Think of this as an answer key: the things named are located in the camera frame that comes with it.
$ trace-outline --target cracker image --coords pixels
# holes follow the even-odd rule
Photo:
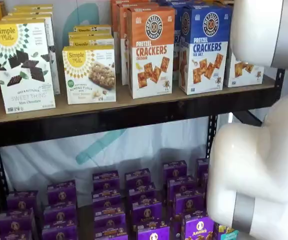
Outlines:
[[[242,76],[243,74],[243,63],[239,62],[235,64],[235,77]]]
[[[147,79],[144,72],[138,73],[138,86],[140,89],[147,86]]]
[[[200,75],[200,68],[193,69],[194,84],[200,83],[202,81]]]
[[[202,61],[199,61],[199,68],[200,68],[200,74],[206,73],[206,71],[208,69],[207,68],[207,59],[203,59]]]
[[[247,64],[245,70],[248,71],[248,73],[251,73],[252,70],[253,70],[253,68],[254,68],[254,65],[252,65],[252,64]]]
[[[153,72],[153,77],[151,78],[153,82],[157,83],[159,80],[159,76],[161,74],[161,69],[159,67],[155,67]]]
[[[153,65],[151,62],[144,65],[145,69],[145,78],[151,78],[153,77]]]
[[[160,65],[160,69],[161,69],[164,73],[167,72],[168,64],[169,64],[169,58],[164,56],[164,57],[163,57],[163,60],[162,60],[162,64]]]
[[[214,65],[215,65],[215,67],[217,68],[217,69],[220,69],[220,66],[221,66],[221,64],[222,64],[222,61],[223,61],[223,55],[222,54],[217,54],[217,56],[216,56],[216,60],[215,60],[215,63],[214,63]]]
[[[210,79],[213,75],[214,69],[215,69],[215,65],[210,62],[206,70],[205,77]]]

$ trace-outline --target orange box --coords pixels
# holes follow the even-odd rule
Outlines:
[[[118,4],[117,24],[118,42],[120,43],[121,79],[123,85],[128,85],[128,48],[127,48],[127,8],[130,7],[158,7],[156,2],[138,2]]]
[[[175,9],[127,10],[129,88],[134,99],[172,93]]]

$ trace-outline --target snack box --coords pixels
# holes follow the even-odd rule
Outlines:
[[[69,219],[44,225],[43,240],[78,239],[77,221]]]
[[[63,61],[68,104],[116,101],[114,46],[66,46]]]
[[[69,219],[77,219],[77,209],[75,201],[59,202],[54,205],[48,205],[47,207],[45,207],[45,224]]]
[[[184,7],[179,86],[187,95],[223,89],[231,14],[218,2]]]
[[[173,217],[179,219],[181,214],[187,214],[205,209],[204,192],[201,189],[179,192],[174,197]]]
[[[108,188],[119,189],[118,171],[106,171],[93,174],[94,191]]]
[[[164,220],[140,223],[137,226],[137,240],[169,240],[170,224]]]
[[[125,209],[122,203],[94,209],[95,228],[114,227],[120,224],[126,224]]]
[[[120,44],[122,84],[128,85],[128,40],[127,40],[127,9],[130,7],[158,7],[156,2],[121,3],[117,5],[118,43]]]
[[[172,93],[175,10],[127,10],[129,88],[133,99]]]
[[[111,35],[94,35],[85,37],[71,37],[69,46],[85,47],[92,45],[114,45],[114,38]]]
[[[9,234],[17,231],[32,231],[37,236],[34,211],[10,210],[0,214],[0,233]]]
[[[171,178],[183,177],[187,175],[187,164],[184,160],[164,163],[163,165],[163,183]]]
[[[182,216],[182,239],[212,240],[214,222],[204,211],[196,211]]]
[[[131,205],[132,224],[154,221],[162,217],[162,203],[157,197],[145,198]]]
[[[236,240],[238,230],[214,223],[213,240]]]
[[[32,240],[31,231],[17,231],[0,235],[0,240]]]
[[[75,180],[48,185],[47,195],[48,203],[50,205],[59,202],[76,201],[77,193]]]
[[[237,60],[230,47],[228,48],[226,77],[224,78],[224,84],[227,87],[261,84],[263,82],[263,75],[263,66],[256,66]]]
[[[208,173],[208,158],[198,158],[196,159],[196,169],[195,169],[195,178],[197,180],[198,186],[201,185],[202,175]]]
[[[109,30],[112,34],[112,26],[109,24],[91,24],[74,26],[74,32],[94,32],[98,30]]]
[[[142,185],[128,190],[128,200],[130,204],[154,197],[157,197],[157,189],[153,182],[149,183],[148,185]]]
[[[111,207],[120,204],[122,199],[118,189],[109,188],[92,192],[93,207]]]
[[[127,227],[120,224],[115,227],[98,227],[94,229],[94,240],[127,240]]]
[[[0,86],[7,114],[55,108],[43,19],[0,21]]]
[[[195,188],[196,185],[195,178],[190,175],[169,178],[167,180],[167,202],[172,203],[176,193],[191,190]]]
[[[56,95],[60,94],[59,88],[59,76],[58,76],[58,66],[54,39],[54,29],[52,23],[52,15],[50,13],[45,14],[15,14],[3,17],[3,21],[18,21],[18,20],[33,20],[33,19],[44,19],[47,35],[47,44],[49,48],[49,53],[47,55],[41,56],[45,61],[49,62],[51,65],[51,74],[53,78],[54,93]],[[32,57],[38,56],[38,52],[35,52]]]
[[[150,170],[147,168],[125,173],[126,189],[147,185],[151,182]]]

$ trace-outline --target blue pretzel crackers box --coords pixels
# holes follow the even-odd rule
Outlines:
[[[218,2],[183,8],[179,86],[187,95],[223,89],[231,14]]]

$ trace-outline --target granola bar image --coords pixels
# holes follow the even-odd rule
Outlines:
[[[111,90],[115,87],[116,77],[115,73],[107,66],[94,62],[91,63],[90,73],[88,75],[89,80],[93,83],[105,88],[107,90]]]
[[[160,65],[160,69],[161,69],[164,73],[167,72],[168,64],[169,64],[169,58],[164,56],[164,57],[163,57],[163,60],[162,60],[162,64]]]
[[[212,77],[212,75],[213,75],[214,69],[215,69],[215,65],[210,62],[208,64],[208,68],[206,70],[205,77],[210,79]]]

